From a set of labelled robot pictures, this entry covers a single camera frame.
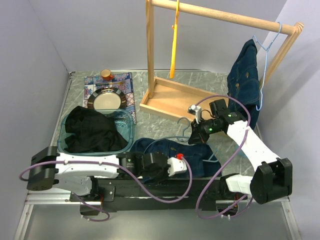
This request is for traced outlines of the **light blue wire hanger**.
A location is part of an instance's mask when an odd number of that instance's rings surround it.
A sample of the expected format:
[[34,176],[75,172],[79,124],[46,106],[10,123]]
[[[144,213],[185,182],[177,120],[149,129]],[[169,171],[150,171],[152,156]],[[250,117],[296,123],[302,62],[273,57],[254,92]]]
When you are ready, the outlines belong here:
[[255,107],[255,109],[259,112],[263,106],[263,88],[265,86],[265,81],[266,81],[266,74],[267,74],[267,67],[268,67],[268,55],[269,55],[269,51],[271,46],[273,45],[274,41],[277,39],[277,37],[279,36],[279,34],[281,33],[282,30],[282,26],[283,24],[278,21],[277,22],[279,24],[279,30],[277,32],[277,34],[275,35],[275,37],[273,38],[273,40],[269,43],[269,45],[267,47],[263,46],[263,44],[257,39],[257,37],[255,35],[252,36],[252,39],[258,43],[258,45],[260,45],[260,47],[265,51],[265,60],[264,60],[264,69],[263,69],[263,76],[262,76],[262,82],[261,82],[261,86],[259,87],[259,105],[257,105]]

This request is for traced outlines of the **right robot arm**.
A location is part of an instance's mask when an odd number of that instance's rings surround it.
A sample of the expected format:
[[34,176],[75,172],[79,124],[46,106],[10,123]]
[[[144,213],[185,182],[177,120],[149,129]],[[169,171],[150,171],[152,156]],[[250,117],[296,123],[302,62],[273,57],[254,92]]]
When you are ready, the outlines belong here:
[[215,100],[209,106],[213,117],[207,120],[202,117],[200,106],[193,104],[188,108],[188,113],[195,116],[188,144],[204,144],[211,134],[224,132],[240,146],[254,169],[253,176],[233,173],[221,177],[220,196],[228,200],[236,193],[251,195],[258,204],[290,196],[293,189],[291,161],[273,153],[251,129],[249,118],[238,111],[229,111],[225,100]]

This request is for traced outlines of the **denim garment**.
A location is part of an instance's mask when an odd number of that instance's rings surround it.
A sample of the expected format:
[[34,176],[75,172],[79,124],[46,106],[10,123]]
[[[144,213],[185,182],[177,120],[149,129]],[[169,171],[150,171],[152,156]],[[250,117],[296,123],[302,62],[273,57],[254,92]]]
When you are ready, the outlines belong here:
[[156,141],[151,138],[140,138],[133,143],[130,151],[146,154],[159,152],[167,158],[183,154],[194,178],[212,177],[222,166],[207,144],[185,145],[169,139]]

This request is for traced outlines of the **black garment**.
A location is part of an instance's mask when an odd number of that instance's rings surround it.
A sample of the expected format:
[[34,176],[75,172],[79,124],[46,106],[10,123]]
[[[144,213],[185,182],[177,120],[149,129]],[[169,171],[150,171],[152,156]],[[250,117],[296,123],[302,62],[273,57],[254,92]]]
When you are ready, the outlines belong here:
[[68,153],[102,153],[120,151],[128,141],[118,132],[115,120],[82,106],[75,107],[67,116],[64,139]]

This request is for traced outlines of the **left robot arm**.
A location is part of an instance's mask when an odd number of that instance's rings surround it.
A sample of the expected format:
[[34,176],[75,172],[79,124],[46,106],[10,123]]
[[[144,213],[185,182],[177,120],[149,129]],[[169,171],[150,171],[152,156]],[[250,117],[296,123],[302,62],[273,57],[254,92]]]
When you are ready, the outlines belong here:
[[94,201],[100,194],[97,177],[122,179],[134,175],[161,181],[169,176],[170,164],[159,152],[80,156],[58,153],[56,146],[48,146],[32,157],[31,167],[26,187],[29,191],[59,188]]

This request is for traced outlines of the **blue denim skirt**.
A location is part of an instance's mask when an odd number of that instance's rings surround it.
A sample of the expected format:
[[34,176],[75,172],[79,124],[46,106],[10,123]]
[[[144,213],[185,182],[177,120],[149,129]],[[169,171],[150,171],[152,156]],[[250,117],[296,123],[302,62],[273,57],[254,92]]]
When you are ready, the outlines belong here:
[[253,39],[244,43],[227,76],[227,95],[241,102],[250,114],[250,127],[256,127],[260,107],[257,47]]

